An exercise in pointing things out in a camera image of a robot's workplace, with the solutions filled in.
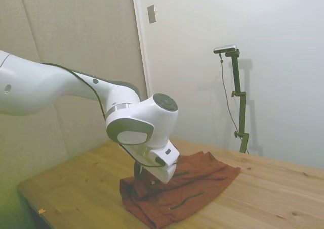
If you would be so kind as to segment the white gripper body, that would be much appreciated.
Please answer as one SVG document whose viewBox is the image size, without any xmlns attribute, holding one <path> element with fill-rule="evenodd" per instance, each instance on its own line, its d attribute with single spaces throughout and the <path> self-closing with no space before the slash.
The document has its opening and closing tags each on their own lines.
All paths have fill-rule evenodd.
<svg viewBox="0 0 324 229">
<path fill-rule="evenodd" d="M 167 165 L 163 162 L 156 162 L 150 164 L 141 164 L 149 173 L 151 173 L 157 180 L 162 183 L 168 183 L 173 177 L 175 170 L 177 168 L 177 161 L 171 163 L 171 165 Z"/>
</svg>

